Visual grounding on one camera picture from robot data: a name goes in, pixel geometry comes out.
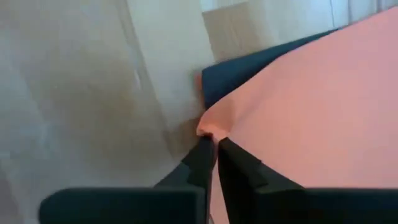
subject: pink cloth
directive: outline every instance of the pink cloth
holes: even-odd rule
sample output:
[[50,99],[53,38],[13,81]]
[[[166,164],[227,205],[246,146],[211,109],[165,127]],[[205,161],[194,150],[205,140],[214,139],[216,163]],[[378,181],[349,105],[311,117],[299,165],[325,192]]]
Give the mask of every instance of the pink cloth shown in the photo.
[[[278,58],[212,106],[229,137],[304,187],[398,187],[398,7]],[[218,171],[211,214],[228,223]]]

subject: wooden floor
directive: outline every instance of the wooden floor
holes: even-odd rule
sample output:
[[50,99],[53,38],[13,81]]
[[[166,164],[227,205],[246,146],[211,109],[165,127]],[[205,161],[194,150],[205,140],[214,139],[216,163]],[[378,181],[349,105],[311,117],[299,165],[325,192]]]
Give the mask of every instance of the wooden floor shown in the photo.
[[66,187],[155,184],[196,141],[201,69],[397,3],[0,1],[0,223]]

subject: dark blue fabric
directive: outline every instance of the dark blue fabric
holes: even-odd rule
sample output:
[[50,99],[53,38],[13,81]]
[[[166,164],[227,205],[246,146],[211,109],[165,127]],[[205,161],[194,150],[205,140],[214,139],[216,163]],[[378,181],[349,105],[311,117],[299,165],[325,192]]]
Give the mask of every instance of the dark blue fabric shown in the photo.
[[202,71],[201,84],[208,109],[222,97],[248,81],[276,58],[304,44],[317,40],[335,30],[315,34],[286,44],[278,45],[263,51],[221,62]]

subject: pink fabric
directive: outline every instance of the pink fabric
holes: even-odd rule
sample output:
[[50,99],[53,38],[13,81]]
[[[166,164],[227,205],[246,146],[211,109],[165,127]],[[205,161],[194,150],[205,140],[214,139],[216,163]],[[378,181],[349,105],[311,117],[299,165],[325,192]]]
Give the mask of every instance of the pink fabric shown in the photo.
[[[398,7],[296,49],[211,107],[229,137],[304,187],[398,187]],[[211,214],[228,223],[213,174]]]

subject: floor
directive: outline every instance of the floor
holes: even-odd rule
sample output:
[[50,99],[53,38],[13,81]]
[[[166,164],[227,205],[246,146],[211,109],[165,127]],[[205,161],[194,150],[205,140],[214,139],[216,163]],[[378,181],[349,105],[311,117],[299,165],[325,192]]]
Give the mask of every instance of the floor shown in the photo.
[[154,185],[197,139],[201,69],[397,3],[0,1],[0,223],[67,187]]

